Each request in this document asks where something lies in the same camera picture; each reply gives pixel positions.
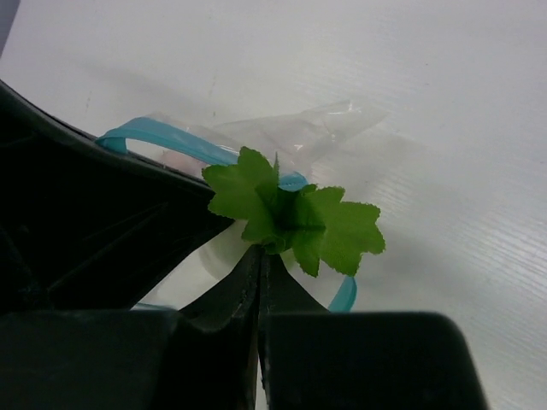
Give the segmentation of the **white radish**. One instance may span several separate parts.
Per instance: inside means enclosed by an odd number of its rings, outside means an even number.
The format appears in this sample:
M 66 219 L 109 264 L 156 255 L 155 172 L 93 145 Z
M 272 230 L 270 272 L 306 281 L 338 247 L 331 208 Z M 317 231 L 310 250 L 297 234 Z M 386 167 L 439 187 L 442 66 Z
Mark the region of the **white radish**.
M 279 163 L 269 162 L 257 150 L 243 147 L 236 163 L 211 165 L 202 175 L 215 193 L 210 212 L 244 221 L 241 238 L 270 255 L 290 250 L 309 276 L 317 277 L 325 262 L 353 277 L 363 254 L 385 251 L 377 226 L 379 207 L 346 201 L 341 186 L 306 184 L 299 190 L 285 190 L 280 185 Z

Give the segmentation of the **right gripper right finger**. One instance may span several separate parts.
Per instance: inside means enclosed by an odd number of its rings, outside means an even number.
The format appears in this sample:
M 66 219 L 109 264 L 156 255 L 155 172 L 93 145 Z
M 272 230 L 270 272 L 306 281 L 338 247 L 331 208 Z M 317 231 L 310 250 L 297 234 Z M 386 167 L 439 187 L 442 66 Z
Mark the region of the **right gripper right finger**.
M 259 280 L 260 314 L 329 313 L 287 271 L 279 255 L 262 255 Z

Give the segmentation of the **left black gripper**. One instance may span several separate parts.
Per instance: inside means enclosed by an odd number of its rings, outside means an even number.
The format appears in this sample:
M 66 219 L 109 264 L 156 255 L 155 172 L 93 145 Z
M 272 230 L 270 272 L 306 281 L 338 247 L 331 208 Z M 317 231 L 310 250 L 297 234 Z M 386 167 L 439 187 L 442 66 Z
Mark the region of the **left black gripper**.
M 203 182 L 1 87 L 1 309 L 130 308 L 230 225 Z

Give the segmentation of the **clear zip top bag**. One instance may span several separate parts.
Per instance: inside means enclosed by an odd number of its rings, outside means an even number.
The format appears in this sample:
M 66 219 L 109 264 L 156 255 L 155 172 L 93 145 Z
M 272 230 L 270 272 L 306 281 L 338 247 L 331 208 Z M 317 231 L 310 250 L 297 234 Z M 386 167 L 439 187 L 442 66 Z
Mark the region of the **clear zip top bag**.
M 309 182 L 315 162 L 346 140 L 376 126 L 385 116 L 384 111 L 367 102 L 352 100 L 298 114 L 241 120 L 210 128 L 186 124 L 163 114 L 150 114 L 107 131 L 97 144 L 118 154 L 129 153 L 133 142 L 148 144 L 142 154 L 164 167 L 196 178 L 206 166 L 236 163 L 240 148 L 247 146 L 271 161 L 279 160 L 281 187 L 298 190 Z M 248 248 L 240 237 L 242 231 L 242 223 L 236 222 L 191 252 L 140 304 L 175 307 L 175 290 L 186 267 L 195 267 L 202 274 L 203 284 L 223 279 Z

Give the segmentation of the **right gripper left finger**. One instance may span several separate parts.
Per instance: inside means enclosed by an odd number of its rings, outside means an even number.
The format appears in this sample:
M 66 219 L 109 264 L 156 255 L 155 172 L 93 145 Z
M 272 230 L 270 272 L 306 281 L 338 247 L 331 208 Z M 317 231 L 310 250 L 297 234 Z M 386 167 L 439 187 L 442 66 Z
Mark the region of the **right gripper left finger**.
M 206 333 L 219 332 L 245 318 L 256 298 L 262 251 L 251 246 L 219 283 L 180 309 L 182 318 Z

